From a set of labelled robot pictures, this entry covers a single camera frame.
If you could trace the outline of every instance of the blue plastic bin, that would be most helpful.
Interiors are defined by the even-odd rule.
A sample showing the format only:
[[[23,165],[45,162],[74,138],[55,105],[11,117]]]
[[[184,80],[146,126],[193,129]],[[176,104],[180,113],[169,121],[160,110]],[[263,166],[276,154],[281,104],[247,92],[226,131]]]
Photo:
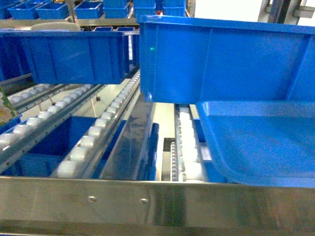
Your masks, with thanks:
[[[14,3],[10,3],[8,5],[0,5],[0,19],[11,18],[12,16],[8,9],[14,7],[14,5]]]
[[[69,16],[66,3],[48,3],[36,9],[40,19],[64,19]]]
[[[74,8],[78,19],[98,19],[103,14],[103,3],[99,1],[85,1]]]
[[[154,15],[156,13],[155,7],[134,7],[133,9],[135,18],[141,15]]]
[[[156,0],[133,0],[133,6],[136,8],[155,8]]]
[[[112,26],[108,26],[108,27],[95,27],[94,31],[113,31],[113,27],[112,27]]]
[[[197,103],[215,168],[258,186],[315,187],[315,103]]]
[[[34,20],[39,18],[39,15],[36,11],[36,8],[39,6],[41,6],[40,3],[25,2],[11,7],[8,10],[12,17],[16,20]]]
[[[105,18],[126,18],[129,13],[129,4],[123,8],[105,8]]]
[[[164,7],[185,7],[185,0],[163,0]]]
[[[17,116],[16,118],[10,120],[7,124],[0,126],[0,134],[4,133],[5,131],[11,129],[12,127],[16,126],[17,124],[21,123],[21,115]]]
[[[0,36],[0,52],[0,81],[31,72],[19,38]]]
[[[122,32],[2,34],[21,39],[33,80],[38,84],[120,84],[125,78]]]
[[[129,0],[103,0],[104,8],[125,8]]]
[[[118,27],[117,31],[134,31],[134,27]],[[129,39],[128,35],[124,36],[124,60],[125,60],[125,73],[130,72],[130,61],[129,61]]]
[[[147,101],[315,100],[314,27],[167,16],[137,21]]]
[[[184,7],[164,7],[164,15],[185,16],[185,8]]]

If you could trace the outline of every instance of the aluminum rail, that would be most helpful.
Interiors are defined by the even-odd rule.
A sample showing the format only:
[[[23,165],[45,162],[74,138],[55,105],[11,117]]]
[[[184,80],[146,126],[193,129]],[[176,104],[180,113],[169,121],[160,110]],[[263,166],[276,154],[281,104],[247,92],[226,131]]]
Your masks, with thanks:
[[[48,90],[36,94],[35,96],[14,104],[14,107],[18,113],[25,112],[70,87],[71,85],[56,85]]]
[[[174,105],[175,150],[172,181],[208,181],[205,165],[189,105]]]
[[[124,114],[127,112],[135,92],[138,90],[139,75],[140,73],[138,72],[133,76],[132,80],[126,84],[118,96],[112,101],[111,105],[105,109],[101,117],[95,121],[94,125],[92,125],[93,127],[98,127],[99,130],[101,130],[100,133],[92,136],[89,134],[90,130],[88,130],[64,158],[59,167],[53,171],[50,177],[90,178],[93,175],[102,156],[111,143]],[[121,104],[116,101],[118,98],[121,98]],[[103,127],[95,126],[98,120],[104,122]],[[86,145],[83,145],[84,138],[88,138],[89,140]],[[62,170],[68,171],[69,165],[76,165],[78,170],[75,170],[73,173],[62,172]]]
[[[26,133],[22,139],[17,140],[7,148],[0,151],[0,173],[8,169],[21,156],[31,150],[36,144],[44,139],[49,133],[63,123],[67,118],[78,111],[85,103],[94,97],[104,85],[96,85],[79,96],[76,100],[57,111],[53,116],[48,117],[32,132]]]

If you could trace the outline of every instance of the metal rail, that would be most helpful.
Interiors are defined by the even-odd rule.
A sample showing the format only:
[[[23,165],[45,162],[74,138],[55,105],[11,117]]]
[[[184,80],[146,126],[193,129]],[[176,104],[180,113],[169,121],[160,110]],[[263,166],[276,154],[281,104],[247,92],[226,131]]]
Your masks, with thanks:
[[[43,138],[57,128],[62,122],[79,110],[85,103],[94,97],[103,85],[96,85],[84,95],[77,98],[71,104],[67,105],[45,122],[41,123],[33,132],[26,134],[22,139],[10,145],[7,149],[0,152],[0,173],[14,164],[21,156],[31,150]]]
[[[68,89],[71,85],[56,85],[53,88],[43,91],[35,96],[25,99],[19,103],[14,104],[18,113],[22,113],[35,107],[36,105],[46,101],[48,98],[55,96],[56,94]]]

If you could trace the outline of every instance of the stainless steel frame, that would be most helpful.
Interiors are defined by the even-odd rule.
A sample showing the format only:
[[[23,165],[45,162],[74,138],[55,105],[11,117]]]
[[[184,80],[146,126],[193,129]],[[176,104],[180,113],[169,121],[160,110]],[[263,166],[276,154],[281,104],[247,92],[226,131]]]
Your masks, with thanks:
[[[314,189],[19,177],[0,186],[3,234],[315,234]]]

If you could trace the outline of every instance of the screw head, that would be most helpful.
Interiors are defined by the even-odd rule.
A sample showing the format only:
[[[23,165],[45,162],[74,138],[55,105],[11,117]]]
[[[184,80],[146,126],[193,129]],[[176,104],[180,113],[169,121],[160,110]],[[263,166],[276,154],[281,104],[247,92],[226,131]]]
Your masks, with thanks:
[[[95,203],[97,201],[97,198],[94,197],[94,196],[89,196],[88,200],[89,200],[90,203]]]
[[[143,205],[147,204],[148,201],[149,201],[149,200],[148,200],[148,199],[145,199],[145,198],[140,199],[140,202],[141,202]]]

